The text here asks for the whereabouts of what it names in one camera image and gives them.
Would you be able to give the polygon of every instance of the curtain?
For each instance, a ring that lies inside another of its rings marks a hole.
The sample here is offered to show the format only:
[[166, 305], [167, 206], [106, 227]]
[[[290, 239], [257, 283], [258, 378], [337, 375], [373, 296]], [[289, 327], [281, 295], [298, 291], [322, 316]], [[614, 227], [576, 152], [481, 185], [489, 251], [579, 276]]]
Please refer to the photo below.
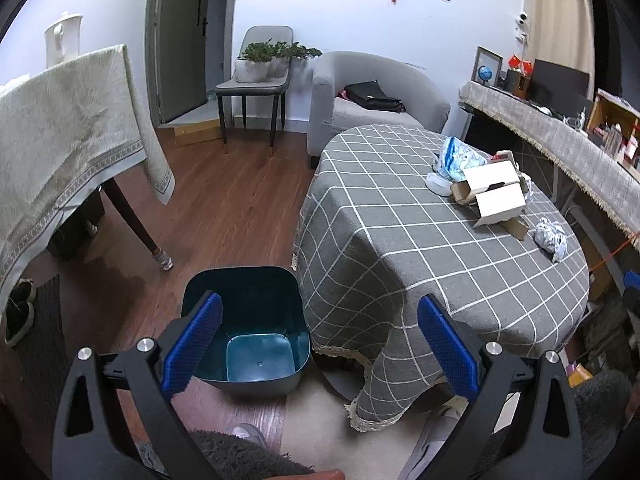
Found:
[[543, 59], [590, 74], [593, 97], [594, 43], [591, 0], [525, 0], [529, 39], [525, 59]]

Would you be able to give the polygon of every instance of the red string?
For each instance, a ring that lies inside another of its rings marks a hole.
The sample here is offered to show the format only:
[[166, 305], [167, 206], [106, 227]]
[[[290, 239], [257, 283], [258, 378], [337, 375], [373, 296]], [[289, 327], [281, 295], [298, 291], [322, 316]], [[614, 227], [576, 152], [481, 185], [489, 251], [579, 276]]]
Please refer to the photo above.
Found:
[[606, 258], [604, 258], [601, 262], [599, 262], [598, 264], [594, 265], [593, 267], [591, 267], [591, 269], [589, 269], [589, 272], [593, 272], [594, 270], [596, 270], [598, 267], [604, 265], [605, 263], [607, 263], [610, 259], [612, 259], [616, 254], [618, 254], [622, 249], [624, 249], [626, 246], [628, 246], [633, 240], [636, 239], [637, 236], [640, 235], [640, 231], [638, 231], [636, 234], [634, 234], [631, 238], [627, 238], [626, 241], [622, 244], [620, 244], [620, 247], [618, 247], [615, 251], [613, 251], [609, 256], [607, 256]]

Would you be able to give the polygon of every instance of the globe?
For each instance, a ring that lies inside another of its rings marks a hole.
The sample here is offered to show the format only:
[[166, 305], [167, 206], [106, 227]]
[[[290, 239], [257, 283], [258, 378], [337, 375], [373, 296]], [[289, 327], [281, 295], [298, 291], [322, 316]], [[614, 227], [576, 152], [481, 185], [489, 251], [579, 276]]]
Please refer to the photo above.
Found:
[[491, 79], [494, 76], [494, 73], [491, 71], [491, 69], [489, 67], [487, 67], [486, 65], [482, 65], [479, 69], [478, 69], [478, 77], [484, 81], [485, 83], [487, 81], [489, 81], [489, 79]]

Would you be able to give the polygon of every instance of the metal screw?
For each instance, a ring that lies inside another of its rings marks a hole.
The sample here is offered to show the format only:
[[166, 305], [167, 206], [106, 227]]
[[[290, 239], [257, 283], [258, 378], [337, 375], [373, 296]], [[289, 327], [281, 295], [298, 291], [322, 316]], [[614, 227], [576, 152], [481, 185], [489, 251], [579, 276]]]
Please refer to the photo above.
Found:
[[91, 354], [91, 349], [85, 346], [84, 348], [79, 349], [78, 359], [80, 359], [81, 361], [86, 361], [89, 357], [91, 357]]
[[549, 350], [545, 353], [545, 359], [550, 363], [556, 364], [560, 360], [560, 356], [553, 350]]
[[143, 337], [140, 341], [138, 341], [136, 348], [141, 352], [149, 352], [149, 350], [151, 350], [154, 346], [156, 346], [156, 343], [153, 339], [151, 339], [150, 337]]
[[495, 341], [489, 341], [486, 345], [484, 345], [484, 348], [491, 355], [500, 355], [502, 353], [502, 345]]

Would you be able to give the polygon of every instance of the potted plant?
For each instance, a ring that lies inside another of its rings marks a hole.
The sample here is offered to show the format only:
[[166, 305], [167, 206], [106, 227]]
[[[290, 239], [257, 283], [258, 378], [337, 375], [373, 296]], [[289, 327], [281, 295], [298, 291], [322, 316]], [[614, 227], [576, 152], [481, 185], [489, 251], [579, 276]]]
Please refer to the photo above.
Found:
[[284, 77], [287, 75], [289, 67], [289, 55], [287, 49], [290, 47], [286, 41], [278, 41], [273, 45], [273, 58], [269, 69], [270, 77]]
[[297, 41], [289, 45], [286, 49], [288, 57], [293, 59], [307, 60], [312, 57], [322, 56], [322, 52], [316, 48], [307, 48], [304, 45], [300, 45]]
[[307, 48], [299, 42], [287, 43], [279, 41], [273, 46], [273, 60], [271, 61], [270, 75], [272, 77], [284, 77], [287, 75], [289, 60], [307, 60], [312, 57], [322, 56], [322, 52], [316, 48]]
[[236, 59], [236, 81], [259, 83], [267, 79], [273, 48], [270, 40], [248, 44]]

